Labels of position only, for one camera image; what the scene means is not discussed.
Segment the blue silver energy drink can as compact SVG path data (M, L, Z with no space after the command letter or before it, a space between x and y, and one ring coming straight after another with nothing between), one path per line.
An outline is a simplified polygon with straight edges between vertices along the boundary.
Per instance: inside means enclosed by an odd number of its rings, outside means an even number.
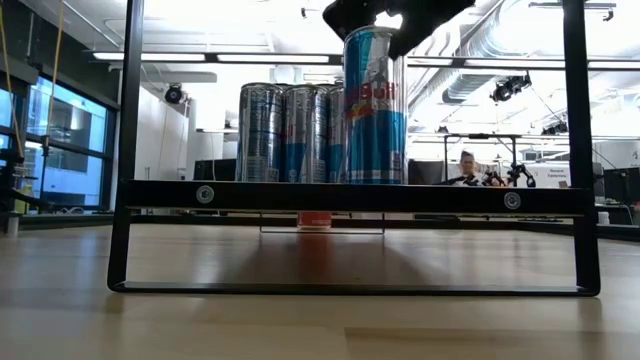
M407 177L405 58L389 56L392 28L366 26L344 44L347 180L402 185Z
M278 182L281 168L284 91L269 83L242 86L235 180Z
M328 182L346 182L348 125L344 110L344 88L329 91Z
M328 91L295 85L285 91L284 160L288 183L324 183L328 143Z

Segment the black ceiling spotlight cluster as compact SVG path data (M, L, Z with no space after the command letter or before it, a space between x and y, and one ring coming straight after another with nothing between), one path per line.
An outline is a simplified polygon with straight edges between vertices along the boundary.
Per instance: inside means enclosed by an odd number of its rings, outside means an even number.
M495 103L506 102L531 85L532 81L529 74L510 76L495 84L495 89L491 92L489 98Z

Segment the person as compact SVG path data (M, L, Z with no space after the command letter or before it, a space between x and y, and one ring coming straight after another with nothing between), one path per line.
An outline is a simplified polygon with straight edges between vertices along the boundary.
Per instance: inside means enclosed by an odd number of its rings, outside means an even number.
M476 172L475 157L472 153L465 150L461 152L459 167L462 177L461 185L478 186L480 184L481 176Z

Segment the black computer monitor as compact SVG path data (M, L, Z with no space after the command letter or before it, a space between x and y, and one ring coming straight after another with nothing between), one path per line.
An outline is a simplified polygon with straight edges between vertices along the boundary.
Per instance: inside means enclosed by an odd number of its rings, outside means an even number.
M435 185L444 180L442 161L422 161L410 159L408 163L409 185Z
M640 168L604 171L605 196L625 205L640 203Z
M194 179L234 181L235 170L235 159L199 160L195 162Z

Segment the ceiling linear light strip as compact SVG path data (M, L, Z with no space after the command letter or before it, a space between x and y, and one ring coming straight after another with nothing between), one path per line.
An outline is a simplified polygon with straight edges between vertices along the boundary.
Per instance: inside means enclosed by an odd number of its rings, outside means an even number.
M148 63L220 63L251 65L309 65L341 66L344 56L339 54L285 54L285 53L142 53L142 62ZM556 58L473 58L410 56L405 58L410 68L452 69L504 69L504 70L565 70L566 62ZM595 59L588 60L589 71L640 71L640 60Z

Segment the white printed sign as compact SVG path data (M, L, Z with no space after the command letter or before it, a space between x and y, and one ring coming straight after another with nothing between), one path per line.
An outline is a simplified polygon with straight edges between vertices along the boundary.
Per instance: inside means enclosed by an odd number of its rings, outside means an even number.
M534 163L527 165L537 188L566 188L571 185L568 164Z

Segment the red orange soda can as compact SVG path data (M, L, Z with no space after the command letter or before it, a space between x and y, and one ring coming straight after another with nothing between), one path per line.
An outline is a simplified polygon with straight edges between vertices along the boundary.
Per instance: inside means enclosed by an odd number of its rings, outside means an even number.
M299 212L297 226L301 230L327 230L331 228L330 212Z

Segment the large glass window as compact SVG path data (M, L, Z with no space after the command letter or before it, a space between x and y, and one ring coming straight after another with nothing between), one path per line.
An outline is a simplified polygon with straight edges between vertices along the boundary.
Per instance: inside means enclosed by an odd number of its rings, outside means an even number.
M116 114L47 78L0 80L0 176L54 210L104 209Z

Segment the dark storage rack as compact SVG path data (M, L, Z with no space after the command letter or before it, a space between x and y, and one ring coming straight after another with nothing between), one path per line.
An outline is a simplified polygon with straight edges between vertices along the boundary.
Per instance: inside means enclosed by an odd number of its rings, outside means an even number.
M0 238L7 237L5 235L5 225L8 215L16 213L21 216L15 210L16 201L36 207L48 206L47 202L31 195L23 194L16 188L19 160L22 160L22 157L19 156L16 150L0 149L0 161L5 162L4 166L0 166Z

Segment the silver ventilation duct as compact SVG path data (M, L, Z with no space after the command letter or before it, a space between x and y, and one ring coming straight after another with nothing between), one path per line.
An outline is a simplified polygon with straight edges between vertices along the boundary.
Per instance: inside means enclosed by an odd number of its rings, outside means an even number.
M528 58L558 52L562 44L560 0L479 0L468 13L473 24L441 26L416 55L462 58ZM495 76L486 70L455 67L418 69L410 78L408 109L415 115L435 106L458 105Z

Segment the thin black background frame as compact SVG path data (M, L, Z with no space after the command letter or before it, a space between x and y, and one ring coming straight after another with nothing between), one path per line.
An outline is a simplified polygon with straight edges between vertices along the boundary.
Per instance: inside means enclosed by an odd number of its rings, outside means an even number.
M441 185L468 186L461 185L460 176L460 156L463 150L472 153L475 157L476 172L481 176L478 186L484 187L514 187L518 184L520 177L516 167L518 157L516 155L516 145L518 135L499 135L487 133L471 134L445 134L444 143L444 180ZM500 153L494 156L493 160L482 162L473 149L476 145L501 145L505 147L510 156L503 156Z

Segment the black frame wooden shelf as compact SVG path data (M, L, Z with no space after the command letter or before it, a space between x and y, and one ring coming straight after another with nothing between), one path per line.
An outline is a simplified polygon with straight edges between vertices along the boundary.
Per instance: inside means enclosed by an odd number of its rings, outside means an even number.
M145 0L127 0L116 208L107 271L114 292L277 295L596 296L601 275L592 180L585 1L563 0L564 62L571 188L505 188L143 181L134 177ZM131 211L184 208L252 211L345 211L427 214L569 215L576 283L572 287L260 285L144 283L127 278Z

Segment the black aluminium table frame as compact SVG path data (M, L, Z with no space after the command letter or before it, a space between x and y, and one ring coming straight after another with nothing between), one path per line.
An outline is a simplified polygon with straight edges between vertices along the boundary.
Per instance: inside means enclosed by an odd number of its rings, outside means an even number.
M45 230L92 226L107 226L113 222L110 214L100 215L29 215L21 218L21 230ZM249 227L294 227L294 218L277 217L217 217L217 216L178 216L178 215L134 215L133 224L154 225L198 225L198 226L249 226ZM335 228L359 229L430 229L430 230L491 230L491 231L527 231L570 236L573 226L567 223L529 220L476 221L453 218L419 220L364 220L334 219ZM599 225L597 237L640 244L640 227L627 225Z

